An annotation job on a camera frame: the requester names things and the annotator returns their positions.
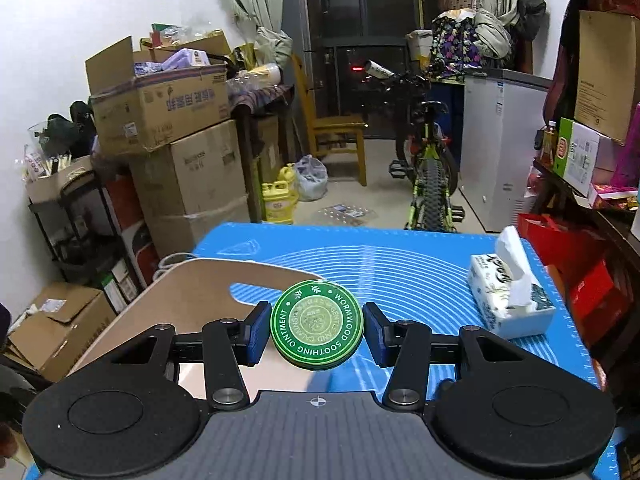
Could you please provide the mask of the cream plastic storage bin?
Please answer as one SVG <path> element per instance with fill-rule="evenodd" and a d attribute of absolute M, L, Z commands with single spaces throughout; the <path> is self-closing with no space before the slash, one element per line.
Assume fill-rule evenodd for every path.
<path fill-rule="evenodd" d="M 231 286 L 245 284 L 282 292 L 316 274 L 253 261 L 196 258 L 179 263 L 161 276 L 117 315 L 72 368 L 77 372 L 104 353 L 156 324 L 170 324 L 176 332 L 195 333 L 218 318 L 245 318 L 254 300 L 232 296 Z M 328 372 L 293 366 L 268 344 L 260 362 L 241 368 L 250 398 L 260 390 L 325 392 Z"/>

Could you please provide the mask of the green white carton box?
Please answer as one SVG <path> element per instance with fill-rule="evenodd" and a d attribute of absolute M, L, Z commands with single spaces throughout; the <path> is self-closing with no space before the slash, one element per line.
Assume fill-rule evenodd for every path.
<path fill-rule="evenodd" d="M 578 193 L 587 195 L 596 169 L 600 134 L 574 120 L 562 118 L 554 172 Z"/>

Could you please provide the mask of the white tissue pack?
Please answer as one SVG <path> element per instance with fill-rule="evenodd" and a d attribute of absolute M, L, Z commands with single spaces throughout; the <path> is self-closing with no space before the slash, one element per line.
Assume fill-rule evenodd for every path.
<path fill-rule="evenodd" d="M 486 328 L 503 339 L 543 335 L 555 306 L 533 274 L 514 226 L 498 235 L 494 251 L 472 255 L 468 283 Z"/>

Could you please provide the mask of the blue silicone baking mat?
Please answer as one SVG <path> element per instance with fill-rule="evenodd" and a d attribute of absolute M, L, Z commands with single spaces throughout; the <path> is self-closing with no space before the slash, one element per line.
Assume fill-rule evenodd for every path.
<path fill-rule="evenodd" d="M 466 277 L 494 247 L 490 235 L 220 226 L 193 259 L 316 274 L 390 322 L 428 326 L 424 410 L 384 408 L 393 367 L 363 336 L 325 392 L 260 390 L 211 411 L 202 330 L 156 324 L 40 393 L 26 443 L 47 479 L 617 478 L 614 406 L 567 312 L 533 338 L 485 330 Z"/>

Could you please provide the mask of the black metal shelf rack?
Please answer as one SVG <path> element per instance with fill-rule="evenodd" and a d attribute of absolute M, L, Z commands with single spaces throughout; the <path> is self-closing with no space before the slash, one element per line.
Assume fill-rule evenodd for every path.
<path fill-rule="evenodd" d="M 98 173 L 76 169 L 26 183 L 51 260 L 66 282 L 101 289 L 117 312 L 142 292 Z"/>

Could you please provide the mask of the white plastic bag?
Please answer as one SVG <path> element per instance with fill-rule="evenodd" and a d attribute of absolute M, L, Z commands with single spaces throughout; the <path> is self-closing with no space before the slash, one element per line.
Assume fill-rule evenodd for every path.
<path fill-rule="evenodd" d="M 295 164 L 296 185 L 303 202 L 321 200 L 328 190 L 329 176 L 326 166 L 318 158 L 305 155 Z"/>

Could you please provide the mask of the white chest freezer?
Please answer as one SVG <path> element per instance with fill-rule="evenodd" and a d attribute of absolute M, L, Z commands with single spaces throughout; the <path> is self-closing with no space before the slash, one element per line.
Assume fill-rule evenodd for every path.
<path fill-rule="evenodd" d="M 550 86 L 514 70 L 465 77 L 459 188 L 487 232 L 502 231 L 530 209 L 527 178 Z"/>

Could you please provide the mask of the open cardboard box on floor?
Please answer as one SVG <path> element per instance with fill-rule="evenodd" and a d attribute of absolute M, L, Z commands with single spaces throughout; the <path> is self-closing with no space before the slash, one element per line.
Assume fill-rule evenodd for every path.
<path fill-rule="evenodd" d="M 114 321 L 116 312 L 99 289 L 52 283 L 9 333 L 4 354 L 50 382 L 58 382 Z"/>

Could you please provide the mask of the large stacked cardboard box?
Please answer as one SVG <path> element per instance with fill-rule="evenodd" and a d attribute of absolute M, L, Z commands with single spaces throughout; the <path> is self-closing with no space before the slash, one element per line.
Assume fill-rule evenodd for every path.
<path fill-rule="evenodd" d="M 192 252 L 221 223 L 250 220 L 232 120 L 135 157 L 129 167 L 161 257 Z"/>

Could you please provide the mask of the upper open cardboard box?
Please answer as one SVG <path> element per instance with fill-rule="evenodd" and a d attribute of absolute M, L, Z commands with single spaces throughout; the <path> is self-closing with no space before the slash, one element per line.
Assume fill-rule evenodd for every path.
<path fill-rule="evenodd" d="M 183 49 L 209 62 L 151 72 Z M 224 32 L 157 49 L 134 50 L 130 37 L 85 62 L 101 151 L 110 157 L 151 153 L 230 118 Z"/>

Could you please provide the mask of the wooden chair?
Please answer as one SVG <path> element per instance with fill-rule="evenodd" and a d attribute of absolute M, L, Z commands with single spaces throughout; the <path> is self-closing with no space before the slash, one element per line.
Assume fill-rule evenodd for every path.
<path fill-rule="evenodd" d="M 291 55 L 291 60 L 296 80 L 296 94 L 302 104 L 310 154 L 318 159 L 331 154 L 354 154 L 357 157 L 358 181 L 362 186 L 366 186 L 364 132 L 368 125 L 358 114 L 319 117 L 303 61 L 295 53 Z"/>

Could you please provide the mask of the green bicycle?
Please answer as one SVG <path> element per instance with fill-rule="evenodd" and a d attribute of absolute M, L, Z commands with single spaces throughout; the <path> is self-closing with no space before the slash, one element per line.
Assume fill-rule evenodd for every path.
<path fill-rule="evenodd" d="M 437 122 L 449 113 L 447 104 L 428 97 L 431 85 L 421 74 L 398 74 L 371 60 L 363 64 L 363 71 L 376 81 L 395 133 L 396 158 L 388 173 L 412 186 L 405 228 L 456 232 L 465 218 L 464 208 L 451 203 L 459 169 Z"/>

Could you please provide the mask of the yellow oil jug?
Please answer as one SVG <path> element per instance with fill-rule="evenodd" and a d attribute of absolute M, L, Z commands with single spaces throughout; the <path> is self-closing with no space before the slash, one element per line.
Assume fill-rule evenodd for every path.
<path fill-rule="evenodd" d="M 273 224 L 293 224 L 298 203 L 296 171 L 293 164 L 283 166 L 277 179 L 262 184 L 264 220 Z"/>

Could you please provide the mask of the green round ointment tin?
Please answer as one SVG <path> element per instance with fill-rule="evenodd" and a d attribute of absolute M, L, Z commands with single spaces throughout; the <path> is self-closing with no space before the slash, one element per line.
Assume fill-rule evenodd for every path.
<path fill-rule="evenodd" d="M 325 280 L 299 282 L 282 292 L 270 313 L 274 348 L 304 370 L 346 362 L 362 341 L 362 307 L 345 287 Z"/>

